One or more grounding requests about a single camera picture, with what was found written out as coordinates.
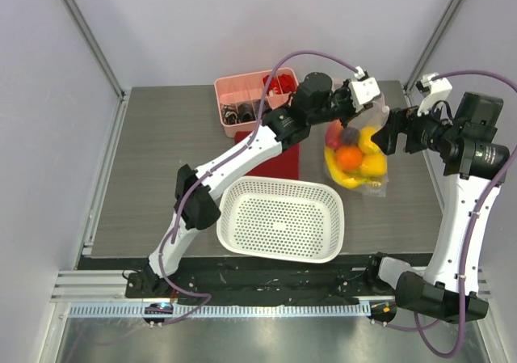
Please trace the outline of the yellow lemon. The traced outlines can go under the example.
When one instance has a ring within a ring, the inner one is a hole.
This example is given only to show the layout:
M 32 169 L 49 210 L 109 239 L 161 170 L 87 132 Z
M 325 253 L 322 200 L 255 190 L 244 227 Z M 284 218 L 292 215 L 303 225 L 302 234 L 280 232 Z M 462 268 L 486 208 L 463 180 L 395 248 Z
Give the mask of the yellow lemon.
M 379 154 L 380 147 L 372 141 L 377 129 L 371 126 L 364 127 L 359 132 L 358 147 L 364 154 Z

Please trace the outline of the red yellow mango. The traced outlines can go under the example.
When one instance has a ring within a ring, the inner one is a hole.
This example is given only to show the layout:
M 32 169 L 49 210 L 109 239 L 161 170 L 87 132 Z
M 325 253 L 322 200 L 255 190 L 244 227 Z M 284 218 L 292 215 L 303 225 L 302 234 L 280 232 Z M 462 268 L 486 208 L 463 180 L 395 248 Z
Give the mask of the red yellow mango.
M 327 148 L 336 150 L 341 146 L 342 131 L 343 127 L 339 120 L 335 120 L 330 124 L 325 135 L 325 144 Z

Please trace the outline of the small dark plum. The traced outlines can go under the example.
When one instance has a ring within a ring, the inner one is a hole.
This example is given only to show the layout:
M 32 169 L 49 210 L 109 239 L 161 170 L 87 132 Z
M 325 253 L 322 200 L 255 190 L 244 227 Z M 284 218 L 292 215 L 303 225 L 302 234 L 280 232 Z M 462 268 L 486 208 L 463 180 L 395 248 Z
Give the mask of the small dark plum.
M 357 146 L 360 131 L 353 127 L 346 127 L 340 134 L 340 141 L 345 146 Z

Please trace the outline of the clear zip top bag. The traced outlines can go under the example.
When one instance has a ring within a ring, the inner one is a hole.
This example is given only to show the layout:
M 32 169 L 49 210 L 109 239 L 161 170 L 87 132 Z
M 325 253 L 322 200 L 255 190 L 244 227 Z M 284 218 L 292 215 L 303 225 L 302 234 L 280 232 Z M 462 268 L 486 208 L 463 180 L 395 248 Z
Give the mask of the clear zip top bag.
M 389 107 L 381 96 L 372 107 L 343 126 L 330 123 L 325 135 L 326 174 L 338 186 L 365 196 L 384 197 L 388 161 L 372 136 L 385 125 Z

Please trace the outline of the orange fruit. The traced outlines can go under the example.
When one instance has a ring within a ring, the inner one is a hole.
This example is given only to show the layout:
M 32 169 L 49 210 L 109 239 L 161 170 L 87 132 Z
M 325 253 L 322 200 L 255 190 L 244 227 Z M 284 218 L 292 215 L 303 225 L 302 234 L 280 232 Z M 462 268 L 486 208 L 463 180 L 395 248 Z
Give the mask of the orange fruit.
M 343 171 L 357 170 L 364 159 L 364 154 L 358 146 L 340 146 L 334 152 L 335 162 Z

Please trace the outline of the yellow banana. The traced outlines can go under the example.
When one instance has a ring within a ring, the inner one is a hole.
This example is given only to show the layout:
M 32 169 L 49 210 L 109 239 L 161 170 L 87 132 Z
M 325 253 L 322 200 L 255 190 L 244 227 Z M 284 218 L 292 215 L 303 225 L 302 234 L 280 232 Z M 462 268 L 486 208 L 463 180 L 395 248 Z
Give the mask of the yellow banana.
M 329 147 L 324 149 L 324 159 L 330 178 L 341 187 L 356 189 L 363 185 L 365 179 L 353 171 L 349 171 L 347 166 L 342 165 L 342 155 L 337 150 Z

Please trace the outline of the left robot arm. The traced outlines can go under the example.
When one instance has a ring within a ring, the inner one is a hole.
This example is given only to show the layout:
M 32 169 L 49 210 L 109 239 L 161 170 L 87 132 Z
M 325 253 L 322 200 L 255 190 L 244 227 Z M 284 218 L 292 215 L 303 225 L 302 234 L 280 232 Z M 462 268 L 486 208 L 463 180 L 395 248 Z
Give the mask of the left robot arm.
M 217 200 L 230 184 L 307 139 L 313 126 L 351 120 L 360 110 L 352 83 L 334 89 L 328 75 L 308 74 L 290 103 L 271 109 L 247 138 L 204 165 L 180 167 L 171 224 L 139 273 L 141 290 L 156 298 L 170 292 L 171 276 L 195 235 L 221 216 Z

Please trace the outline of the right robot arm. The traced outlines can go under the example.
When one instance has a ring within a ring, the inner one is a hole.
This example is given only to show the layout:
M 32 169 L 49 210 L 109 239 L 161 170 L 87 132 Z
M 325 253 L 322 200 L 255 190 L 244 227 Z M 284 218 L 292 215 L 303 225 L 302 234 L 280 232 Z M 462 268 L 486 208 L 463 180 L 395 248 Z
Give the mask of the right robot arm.
M 368 263 L 364 282 L 369 291 L 393 288 L 398 307 L 446 323 L 483 319 L 488 302 L 478 295 L 478 264 L 486 223 L 500 192 L 501 180 L 486 198 L 481 194 L 510 157 L 507 147 L 493 142 L 503 108 L 500 98 L 464 93 L 450 120 L 435 103 L 429 113 L 416 107 L 394 108 L 372 140 L 387 154 L 394 153 L 399 134 L 406 135 L 405 151 L 432 150 L 445 165 L 447 185 L 443 219 L 435 250 L 423 274 L 384 253 Z

